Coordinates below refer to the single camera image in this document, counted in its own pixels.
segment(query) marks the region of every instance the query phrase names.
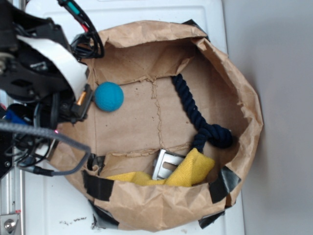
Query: metal bracket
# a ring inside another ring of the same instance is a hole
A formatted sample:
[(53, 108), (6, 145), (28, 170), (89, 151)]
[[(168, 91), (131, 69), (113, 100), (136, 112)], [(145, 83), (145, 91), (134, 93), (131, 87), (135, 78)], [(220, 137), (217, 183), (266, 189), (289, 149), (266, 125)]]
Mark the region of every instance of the metal bracket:
[(0, 235), (20, 235), (22, 233), (20, 215), (0, 215), (0, 231)]
[(165, 168), (166, 163), (174, 165), (176, 168), (183, 160), (184, 156), (161, 149), (157, 160), (154, 162), (155, 169), (153, 171), (153, 180), (167, 179), (174, 171), (174, 169)]

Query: brown paper bag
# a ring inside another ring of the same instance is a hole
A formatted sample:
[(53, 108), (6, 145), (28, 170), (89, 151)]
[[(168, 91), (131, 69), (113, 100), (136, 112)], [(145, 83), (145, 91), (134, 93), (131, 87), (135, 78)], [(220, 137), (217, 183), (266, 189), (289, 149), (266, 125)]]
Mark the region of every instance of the brown paper bag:
[[(124, 103), (112, 113), (92, 104), (84, 122), (59, 131), (105, 156), (67, 179), (94, 205), (99, 216), (120, 229), (158, 231), (173, 228), (232, 206), (251, 167), (263, 127), (258, 96), (228, 56), (194, 26), (141, 21), (100, 32), (106, 55), (90, 59), (88, 82), (95, 90), (106, 81), (121, 85)], [(204, 154), (216, 164), (204, 183), (185, 187), (139, 186), (108, 176), (153, 171), (160, 148), (190, 150), (197, 133), (182, 108), (170, 76), (181, 73), (210, 124), (231, 130), (235, 141)], [(72, 168), (82, 153), (59, 144), (51, 164)]]

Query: yellow cloth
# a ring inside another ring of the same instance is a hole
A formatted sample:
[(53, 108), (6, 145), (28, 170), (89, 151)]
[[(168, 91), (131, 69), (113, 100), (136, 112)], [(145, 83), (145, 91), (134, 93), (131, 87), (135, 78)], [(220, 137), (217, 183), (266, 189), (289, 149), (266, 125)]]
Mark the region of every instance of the yellow cloth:
[(168, 179), (152, 180), (151, 176), (138, 171), (107, 177), (109, 180), (132, 182), (141, 186), (170, 185), (191, 187), (201, 183), (213, 168), (215, 161), (192, 149)]

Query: navy rope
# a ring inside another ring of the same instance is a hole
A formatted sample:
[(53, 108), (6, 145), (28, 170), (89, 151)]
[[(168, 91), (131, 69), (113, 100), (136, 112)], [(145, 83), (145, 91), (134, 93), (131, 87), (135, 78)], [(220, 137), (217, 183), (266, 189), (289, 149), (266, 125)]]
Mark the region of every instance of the navy rope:
[(180, 96), (184, 111), (187, 113), (191, 123), (198, 130), (194, 137), (191, 147), (197, 148), (199, 152), (203, 152), (206, 141), (218, 148), (228, 148), (233, 143), (231, 132), (217, 124), (210, 125), (202, 117), (192, 94), (189, 91), (186, 81), (181, 74), (172, 77), (172, 82), (177, 93)]

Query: blue ball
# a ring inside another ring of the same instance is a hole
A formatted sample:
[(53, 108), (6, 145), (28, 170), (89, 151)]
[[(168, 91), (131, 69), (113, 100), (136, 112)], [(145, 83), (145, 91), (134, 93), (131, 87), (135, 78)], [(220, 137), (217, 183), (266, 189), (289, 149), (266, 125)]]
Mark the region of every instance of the blue ball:
[(117, 84), (104, 82), (95, 90), (94, 98), (99, 109), (112, 112), (121, 107), (124, 101), (124, 94)]

